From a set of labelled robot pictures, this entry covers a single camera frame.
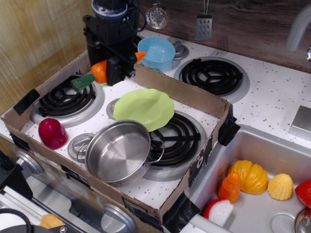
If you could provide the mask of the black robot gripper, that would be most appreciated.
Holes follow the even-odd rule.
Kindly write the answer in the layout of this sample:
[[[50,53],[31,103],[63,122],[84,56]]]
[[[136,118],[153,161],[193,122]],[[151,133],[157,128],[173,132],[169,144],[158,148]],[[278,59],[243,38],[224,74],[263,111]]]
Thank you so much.
[[[83,16],[90,65],[107,60],[107,85],[113,86],[135,74],[132,40],[138,33],[140,5],[93,4],[91,8],[95,15]]]

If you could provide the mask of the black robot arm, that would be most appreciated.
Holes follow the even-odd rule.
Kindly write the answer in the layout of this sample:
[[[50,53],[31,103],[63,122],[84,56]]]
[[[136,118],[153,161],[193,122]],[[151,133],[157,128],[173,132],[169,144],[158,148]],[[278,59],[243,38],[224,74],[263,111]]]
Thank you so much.
[[[107,84],[113,86],[135,74],[133,40],[140,9],[136,0],[93,0],[94,16],[85,15],[84,35],[90,64],[107,61]]]

